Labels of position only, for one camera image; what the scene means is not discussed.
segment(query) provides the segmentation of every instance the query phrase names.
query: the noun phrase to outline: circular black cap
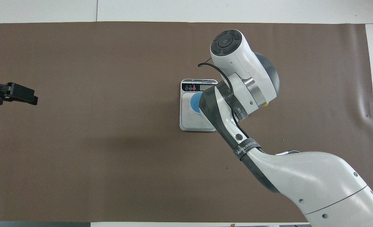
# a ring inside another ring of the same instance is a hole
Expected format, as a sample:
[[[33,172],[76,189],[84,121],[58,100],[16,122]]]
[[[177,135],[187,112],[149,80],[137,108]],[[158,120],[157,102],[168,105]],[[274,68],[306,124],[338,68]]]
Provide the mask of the circular black cap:
[[[212,41],[210,49],[217,56],[226,56],[237,50],[241,44],[241,38],[241,33],[234,29],[221,32]]]

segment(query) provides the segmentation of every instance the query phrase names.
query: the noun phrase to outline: white kitchen scale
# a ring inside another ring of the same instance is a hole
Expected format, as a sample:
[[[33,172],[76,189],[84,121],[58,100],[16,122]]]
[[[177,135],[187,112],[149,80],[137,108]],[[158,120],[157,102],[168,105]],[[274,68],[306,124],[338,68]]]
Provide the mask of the white kitchen scale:
[[[201,114],[199,100],[202,92],[217,84],[214,79],[183,79],[181,81],[180,128],[184,131],[207,131],[216,129]]]

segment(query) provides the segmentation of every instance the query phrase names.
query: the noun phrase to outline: blue round object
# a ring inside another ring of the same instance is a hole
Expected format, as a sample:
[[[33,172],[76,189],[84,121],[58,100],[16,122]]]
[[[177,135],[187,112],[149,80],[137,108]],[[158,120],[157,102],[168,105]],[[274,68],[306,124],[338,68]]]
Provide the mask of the blue round object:
[[[201,113],[199,110],[199,100],[201,100],[202,92],[197,92],[191,97],[191,107],[198,114]]]

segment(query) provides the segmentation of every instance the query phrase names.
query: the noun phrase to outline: white robotic arm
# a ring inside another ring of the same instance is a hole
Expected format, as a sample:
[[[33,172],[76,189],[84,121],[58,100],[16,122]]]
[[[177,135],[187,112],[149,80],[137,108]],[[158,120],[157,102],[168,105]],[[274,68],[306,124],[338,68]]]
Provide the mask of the white robotic arm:
[[[238,30],[220,33],[211,58],[223,81],[202,93],[199,108],[234,154],[269,190],[291,199],[312,227],[373,226],[373,192],[343,159],[323,152],[266,154],[237,124],[276,98],[279,77]]]

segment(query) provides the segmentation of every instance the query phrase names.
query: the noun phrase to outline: brown mat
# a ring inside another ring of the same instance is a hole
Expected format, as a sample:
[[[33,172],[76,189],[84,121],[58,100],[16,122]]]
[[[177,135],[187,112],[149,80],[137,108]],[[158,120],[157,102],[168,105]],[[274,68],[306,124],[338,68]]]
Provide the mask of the brown mat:
[[[246,132],[270,154],[336,154],[373,189],[364,25],[0,24],[0,83],[39,97],[0,106],[0,220],[306,221],[217,132],[179,128],[181,80],[221,79],[197,64],[230,28],[281,80],[279,97],[241,122]]]

